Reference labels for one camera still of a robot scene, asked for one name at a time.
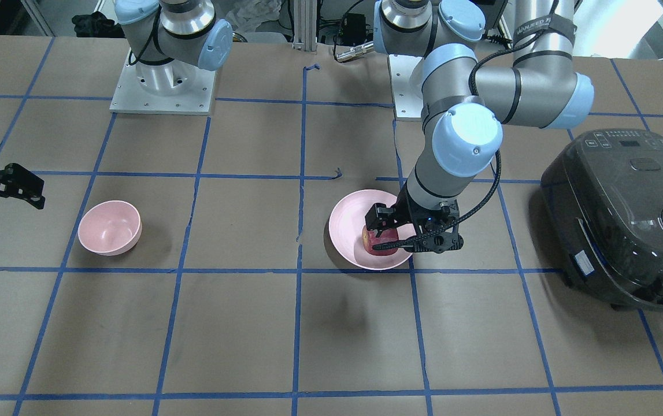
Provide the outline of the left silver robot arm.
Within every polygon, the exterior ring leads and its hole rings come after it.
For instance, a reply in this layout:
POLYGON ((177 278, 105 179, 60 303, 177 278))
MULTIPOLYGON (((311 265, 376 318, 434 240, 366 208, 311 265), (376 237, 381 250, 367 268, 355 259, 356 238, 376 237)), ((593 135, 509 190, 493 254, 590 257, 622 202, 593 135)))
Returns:
POLYGON ((594 87, 572 63, 572 1, 518 1, 511 48, 477 58, 486 18, 471 1, 378 1, 375 50, 421 58, 424 149, 393 205, 365 216, 374 255, 442 253, 463 245, 458 225, 486 205, 501 176, 503 126, 571 129, 594 87))

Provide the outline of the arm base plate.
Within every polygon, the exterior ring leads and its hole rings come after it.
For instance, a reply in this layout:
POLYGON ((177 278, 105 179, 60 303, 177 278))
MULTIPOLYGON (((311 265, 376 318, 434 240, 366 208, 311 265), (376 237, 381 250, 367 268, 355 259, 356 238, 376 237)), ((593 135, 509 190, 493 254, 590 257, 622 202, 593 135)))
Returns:
POLYGON ((389 55, 388 66, 395 120, 431 120, 442 112, 439 102, 444 95, 435 74, 440 68, 440 60, 434 54, 428 58, 389 55))
POLYGON ((126 55, 109 110, 112 113, 209 116, 217 71, 181 61, 152 66, 129 64, 126 55))

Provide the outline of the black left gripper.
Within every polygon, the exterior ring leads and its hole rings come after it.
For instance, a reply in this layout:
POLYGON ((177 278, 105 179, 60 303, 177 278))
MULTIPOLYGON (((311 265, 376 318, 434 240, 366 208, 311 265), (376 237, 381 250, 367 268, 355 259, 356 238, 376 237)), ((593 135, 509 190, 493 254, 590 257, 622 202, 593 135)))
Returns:
POLYGON ((454 224, 459 218, 459 206, 455 200, 445 201, 434 210, 429 210, 408 196, 400 196, 394 207, 374 203, 365 215, 365 227, 376 236, 395 229, 395 221, 403 225, 412 224, 414 228, 413 237, 374 243, 371 245, 373 252, 395 252, 400 249, 440 254, 463 248, 464 239, 459 235, 458 225, 454 224))

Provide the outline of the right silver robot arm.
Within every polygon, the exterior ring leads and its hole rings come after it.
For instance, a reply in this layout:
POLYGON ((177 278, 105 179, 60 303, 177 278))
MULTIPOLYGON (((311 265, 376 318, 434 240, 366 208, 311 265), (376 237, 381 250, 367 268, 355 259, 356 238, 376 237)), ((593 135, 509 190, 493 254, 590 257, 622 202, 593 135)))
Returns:
MULTIPOLYGON (((130 51, 109 110, 121 114, 207 116, 216 74, 232 47, 231 24, 210 1, 117 1, 130 51)), ((0 197, 45 205, 43 179, 19 164, 0 169, 0 197)))

